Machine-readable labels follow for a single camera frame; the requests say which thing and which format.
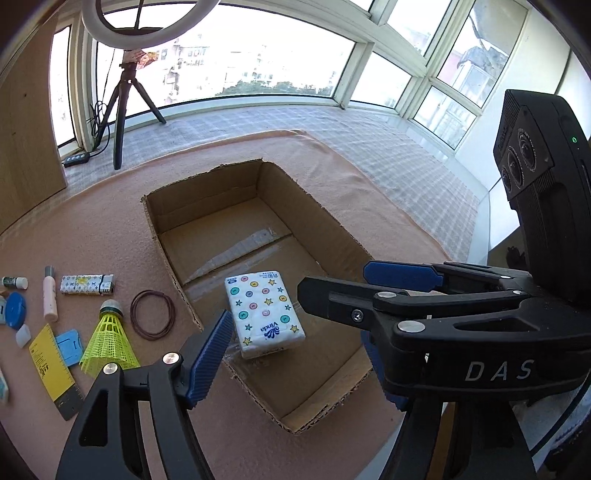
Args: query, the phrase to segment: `bottle cap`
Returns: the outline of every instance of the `bottle cap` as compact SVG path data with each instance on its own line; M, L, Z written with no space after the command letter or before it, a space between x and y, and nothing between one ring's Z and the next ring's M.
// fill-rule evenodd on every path
M25 277L17 277L16 286L20 290L26 290L29 286L29 281Z

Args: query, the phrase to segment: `yellow ruler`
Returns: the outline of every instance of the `yellow ruler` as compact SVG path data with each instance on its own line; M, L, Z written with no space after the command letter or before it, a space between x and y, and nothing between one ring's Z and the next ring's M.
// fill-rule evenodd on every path
M43 386L64 420L80 410L84 396L61 357L49 324L45 325L29 347Z

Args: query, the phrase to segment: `window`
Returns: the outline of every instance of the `window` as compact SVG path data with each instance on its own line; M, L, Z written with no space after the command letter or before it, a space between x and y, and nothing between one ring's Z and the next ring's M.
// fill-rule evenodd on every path
M74 124L68 89L68 46L70 27L53 35L49 62L51 121L56 144L61 146L74 139Z
M144 7L140 26L169 25L191 6ZM113 25L133 25L135 9L105 17ZM227 95L331 96L352 49L352 41L293 18L219 5L179 38L144 49L160 50L161 55L159 60L138 69L137 79L159 107ZM199 51L201 55L210 50L215 61L186 62L183 50ZM121 75L117 68L121 58L120 50L98 45L97 92L101 99L102 86L106 86L105 102ZM186 63L179 69L181 59ZM242 72L252 73L245 79ZM146 110L144 101L131 89L127 114Z
M363 8L364 10L369 10L371 7L372 0L351 0L355 5Z
M372 53L351 100L394 108L409 80L403 69Z
M484 105L517 42L527 10L513 0L477 0L437 78Z
M445 93L431 87L418 110L415 120L456 148L476 115L464 108Z
M425 55L449 3L450 0L398 0L388 25Z

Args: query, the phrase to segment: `camera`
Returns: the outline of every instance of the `camera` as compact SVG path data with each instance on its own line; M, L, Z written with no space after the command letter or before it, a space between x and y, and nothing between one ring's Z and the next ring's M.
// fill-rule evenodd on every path
M591 149L562 97L507 90L493 148L534 281L591 304Z

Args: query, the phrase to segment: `wall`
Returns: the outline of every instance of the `wall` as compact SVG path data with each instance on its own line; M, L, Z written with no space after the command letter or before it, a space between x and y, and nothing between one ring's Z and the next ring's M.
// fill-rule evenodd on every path
M505 90L554 93L568 56L569 47L552 24L536 10L531 10L521 38L485 105L483 115L476 120L456 152L459 162L488 190L499 179L492 147L499 129Z
M66 186L49 101L56 23L37 31L0 86L0 232Z
M572 51L562 83L556 93L569 103L581 124L585 137L589 138L591 136L591 80Z

